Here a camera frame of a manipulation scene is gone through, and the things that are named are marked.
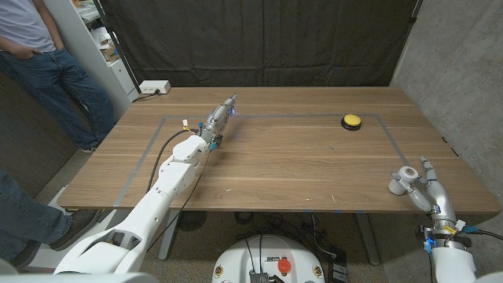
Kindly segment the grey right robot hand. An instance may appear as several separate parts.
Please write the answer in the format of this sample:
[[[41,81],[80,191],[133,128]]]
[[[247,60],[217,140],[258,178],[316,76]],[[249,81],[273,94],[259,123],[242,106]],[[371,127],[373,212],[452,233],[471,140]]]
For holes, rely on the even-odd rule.
[[[411,166],[392,172],[389,191],[397,196],[407,195],[417,208],[431,216],[436,230],[445,226],[455,230],[457,217],[447,191],[438,180],[431,162],[421,156],[420,164],[423,175]]]

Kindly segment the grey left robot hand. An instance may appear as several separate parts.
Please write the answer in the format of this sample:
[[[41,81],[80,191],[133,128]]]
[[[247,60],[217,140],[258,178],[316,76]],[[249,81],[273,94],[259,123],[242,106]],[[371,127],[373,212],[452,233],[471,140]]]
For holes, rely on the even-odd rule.
[[[222,143],[222,133],[229,118],[235,113],[234,105],[236,98],[237,94],[231,95],[209,115],[205,123],[200,125],[198,134],[208,143],[211,151]]]

